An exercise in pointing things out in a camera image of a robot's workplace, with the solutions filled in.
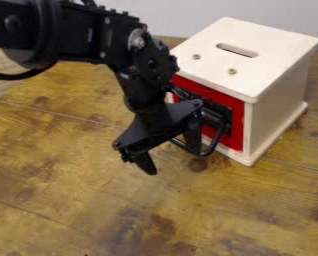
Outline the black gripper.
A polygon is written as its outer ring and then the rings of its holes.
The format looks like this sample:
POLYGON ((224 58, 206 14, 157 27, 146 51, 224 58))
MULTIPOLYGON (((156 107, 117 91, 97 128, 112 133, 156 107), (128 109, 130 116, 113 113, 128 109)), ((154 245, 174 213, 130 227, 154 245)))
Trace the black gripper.
POLYGON ((133 163, 148 175, 156 175, 149 151, 161 143, 177 138, 185 140, 194 153, 201 151, 200 117, 193 117, 201 103, 192 100, 165 102, 178 66, 166 45, 144 29, 130 31, 124 60, 109 68, 121 87, 125 106, 134 116, 113 147, 124 162, 133 163))

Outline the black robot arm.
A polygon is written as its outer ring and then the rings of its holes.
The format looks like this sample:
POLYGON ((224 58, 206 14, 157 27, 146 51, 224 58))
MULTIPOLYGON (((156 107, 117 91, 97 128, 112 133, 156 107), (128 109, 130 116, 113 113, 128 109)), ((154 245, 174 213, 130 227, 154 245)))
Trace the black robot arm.
POLYGON ((59 61, 104 64, 114 74, 124 103, 134 118, 113 142, 121 159, 149 175, 156 167, 148 151, 169 141, 200 155, 201 102, 168 103, 176 92, 170 79, 176 57, 136 17, 105 9, 93 0, 0 0, 0 49, 27 70, 0 73, 0 80, 21 80, 59 61))

